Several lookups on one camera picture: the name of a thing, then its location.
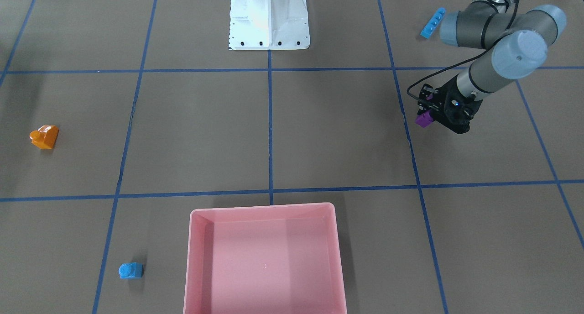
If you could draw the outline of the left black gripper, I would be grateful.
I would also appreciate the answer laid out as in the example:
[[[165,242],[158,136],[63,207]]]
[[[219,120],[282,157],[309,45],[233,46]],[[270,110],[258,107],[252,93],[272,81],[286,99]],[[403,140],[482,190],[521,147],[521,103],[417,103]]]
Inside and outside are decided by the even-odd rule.
[[[483,100],[476,100],[475,95],[464,96],[459,91],[457,78],[453,77],[438,88],[422,85],[418,102],[416,123],[436,121],[457,134],[464,134],[470,130],[470,122]],[[426,105],[435,105],[438,109]]]

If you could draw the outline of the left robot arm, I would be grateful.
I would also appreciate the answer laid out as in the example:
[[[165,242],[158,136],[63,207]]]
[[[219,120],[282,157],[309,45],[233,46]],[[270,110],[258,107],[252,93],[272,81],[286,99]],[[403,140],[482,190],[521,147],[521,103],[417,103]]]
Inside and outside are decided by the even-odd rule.
[[[548,49],[567,27],[567,15],[554,5],[519,14],[520,0],[473,0],[465,10],[438,17],[440,39],[482,53],[441,87],[422,78],[416,124],[437,122],[464,134],[484,99],[541,67]]]

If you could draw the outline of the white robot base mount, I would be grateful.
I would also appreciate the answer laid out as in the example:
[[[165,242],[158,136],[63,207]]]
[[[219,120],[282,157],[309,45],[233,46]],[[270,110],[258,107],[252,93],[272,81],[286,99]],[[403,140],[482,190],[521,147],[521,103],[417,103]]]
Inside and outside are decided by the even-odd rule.
[[[232,51],[309,48],[307,0],[230,0],[228,49]]]

